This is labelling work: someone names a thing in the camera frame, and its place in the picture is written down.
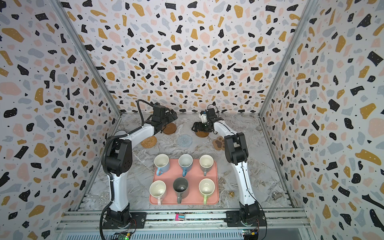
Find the brown wooden coaster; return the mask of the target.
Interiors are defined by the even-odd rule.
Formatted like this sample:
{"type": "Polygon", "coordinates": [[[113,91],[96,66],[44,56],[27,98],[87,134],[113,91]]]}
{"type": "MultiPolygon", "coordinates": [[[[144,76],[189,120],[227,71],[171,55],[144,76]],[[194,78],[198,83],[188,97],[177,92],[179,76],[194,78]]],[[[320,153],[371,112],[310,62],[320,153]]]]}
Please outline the brown wooden coaster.
{"type": "Polygon", "coordinates": [[[176,124],[174,123],[169,123],[165,126],[165,128],[163,129],[163,133],[166,134],[166,135],[171,135],[173,133],[175,133],[177,130],[177,126],[176,124]]]}
{"type": "Polygon", "coordinates": [[[201,132],[201,131],[198,131],[198,132],[195,132],[195,134],[199,137],[199,138],[205,138],[209,135],[209,133],[206,133],[206,132],[201,132]]]}

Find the paw print wooden coaster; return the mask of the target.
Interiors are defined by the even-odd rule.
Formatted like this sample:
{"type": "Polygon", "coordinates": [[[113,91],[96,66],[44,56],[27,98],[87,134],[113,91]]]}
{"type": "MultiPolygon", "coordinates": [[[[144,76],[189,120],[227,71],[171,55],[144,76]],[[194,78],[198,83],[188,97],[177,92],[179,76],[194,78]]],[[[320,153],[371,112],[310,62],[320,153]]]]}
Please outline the paw print wooden coaster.
{"type": "Polygon", "coordinates": [[[224,151],[225,139],[223,137],[218,137],[217,139],[213,140],[213,146],[217,151],[224,151]]]}

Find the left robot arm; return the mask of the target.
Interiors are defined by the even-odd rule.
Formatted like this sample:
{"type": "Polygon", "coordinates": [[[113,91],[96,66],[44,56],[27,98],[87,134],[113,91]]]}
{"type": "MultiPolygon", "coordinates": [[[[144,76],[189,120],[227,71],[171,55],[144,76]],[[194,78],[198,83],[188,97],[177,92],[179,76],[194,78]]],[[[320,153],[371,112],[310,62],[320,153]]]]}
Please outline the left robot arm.
{"type": "Polygon", "coordinates": [[[177,113],[160,103],[150,104],[144,100],[140,102],[150,105],[153,113],[146,120],[141,109],[141,125],[131,132],[118,131],[108,137],[102,155],[102,167],[108,176],[110,186],[110,202],[104,207],[101,223],[106,220],[118,228],[125,228],[131,223],[130,203],[127,194],[128,171],[133,164],[133,148],[147,138],[163,131],[165,127],[175,121],[177,113]]]}

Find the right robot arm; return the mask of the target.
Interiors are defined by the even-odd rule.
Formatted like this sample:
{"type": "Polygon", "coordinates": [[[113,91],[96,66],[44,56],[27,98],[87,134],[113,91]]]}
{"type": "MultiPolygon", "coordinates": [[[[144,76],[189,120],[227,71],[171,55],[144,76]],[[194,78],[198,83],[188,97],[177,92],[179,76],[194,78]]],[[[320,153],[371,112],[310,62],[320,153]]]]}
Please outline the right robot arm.
{"type": "Polygon", "coordinates": [[[225,157],[233,167],[240,194],[240,220],[245,226],[258,222],[262,216],[248,173],[249,150],[244,133],[231,129],[213,108],[200,113],[200,121],[195,122],[192,131],[215,133],[224,138],[225,157]]]}

